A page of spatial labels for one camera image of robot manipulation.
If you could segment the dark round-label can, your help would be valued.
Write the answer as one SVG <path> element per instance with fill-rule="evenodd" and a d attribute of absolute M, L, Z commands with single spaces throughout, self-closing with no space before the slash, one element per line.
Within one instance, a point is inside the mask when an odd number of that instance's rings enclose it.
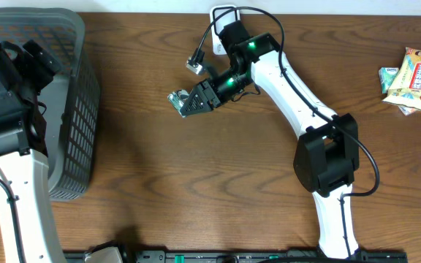
<path fill-rule="evenodd" d="M 173 91 L 167 96 L 171 105 L 178 111 L 181 111 L 181 108 L 184 106 L 184 103 L 189 97 L 189 93 L 186 90 Z"/>

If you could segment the teal small tissue pack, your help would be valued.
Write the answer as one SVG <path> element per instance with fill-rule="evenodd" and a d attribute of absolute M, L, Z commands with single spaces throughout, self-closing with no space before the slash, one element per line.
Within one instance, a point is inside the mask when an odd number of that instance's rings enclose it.
<path fill-rule="evenodd" d="M 399 68 L 394 67 L 382 67 L 379 70 L 379 82 L 383 94 L 387 93 L 398 72 Z"/>

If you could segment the orange small snack pack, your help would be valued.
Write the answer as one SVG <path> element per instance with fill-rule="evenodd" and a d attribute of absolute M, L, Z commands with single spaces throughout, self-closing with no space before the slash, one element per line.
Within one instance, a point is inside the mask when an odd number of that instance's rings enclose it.
<path fill-rule="evenodd" d="M 411 115 L 412 113 L 415 113 L 417 110 L 411 107 L 403 107 L 399 106 L 400 111 L 405 115 Z"/>

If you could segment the orange wet wipes pack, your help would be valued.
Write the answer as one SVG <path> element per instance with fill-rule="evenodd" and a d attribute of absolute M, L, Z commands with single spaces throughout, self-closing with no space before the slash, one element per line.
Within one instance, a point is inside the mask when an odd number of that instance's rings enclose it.
<path fill-rule="evenodd" d="M 382 101 L 421 112 L 421 50 L 406 48 L 401 68 Z"/>

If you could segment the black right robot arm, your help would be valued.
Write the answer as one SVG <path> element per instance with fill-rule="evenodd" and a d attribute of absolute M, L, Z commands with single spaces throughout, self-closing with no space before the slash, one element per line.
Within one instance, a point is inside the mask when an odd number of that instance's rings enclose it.
<path fill-rule="evenodd" d="M 348 259 L 359 249 L 350 203 L 354 172 L 359 167 L 355 145 L 357 123 L 339 116 L 309 90 L 290 66 L 281 46 L 269 34 L 251 36 L 240 21 L 226 25 L 218 37 L 230 68 L 196 84 L 190 92 L 174 91 L 168 99 L 182 117 L 208 113 L 236 102 L 245 87 L 265 91 L 288 120 L 297 137 L 295 174 L 312 193 L 319 220 L 319 250 L 324 256 Z"/>

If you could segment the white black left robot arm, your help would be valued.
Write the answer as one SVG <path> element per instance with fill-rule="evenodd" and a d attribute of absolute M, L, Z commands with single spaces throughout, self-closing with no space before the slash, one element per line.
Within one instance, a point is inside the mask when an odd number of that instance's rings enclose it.
<path fill-rule="evenodd" d="M 62 67 L 35 41 L 0 41 L 0 230 L 6 262 L 126 262 L 124 249 L 62 250 L 48 193 L 47 123 L 38 97 Z"/>

